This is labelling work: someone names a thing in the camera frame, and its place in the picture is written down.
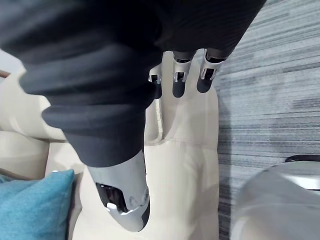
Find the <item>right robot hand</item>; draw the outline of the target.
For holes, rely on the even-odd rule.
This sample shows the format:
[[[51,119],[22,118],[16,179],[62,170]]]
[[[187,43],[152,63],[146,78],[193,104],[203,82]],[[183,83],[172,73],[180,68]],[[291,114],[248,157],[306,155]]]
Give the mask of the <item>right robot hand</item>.
[[[204,56],[196,88],[210,90],[262,9],[263,0],[3,0],[0,47],[26,72],[19,83],[49,107],[44,121],[61,129],[88,167],[100,199],[126,230],[150,215],[144,132],[146,109],[162,95],[152,69],[173,53],[175,97],[191,61]]]

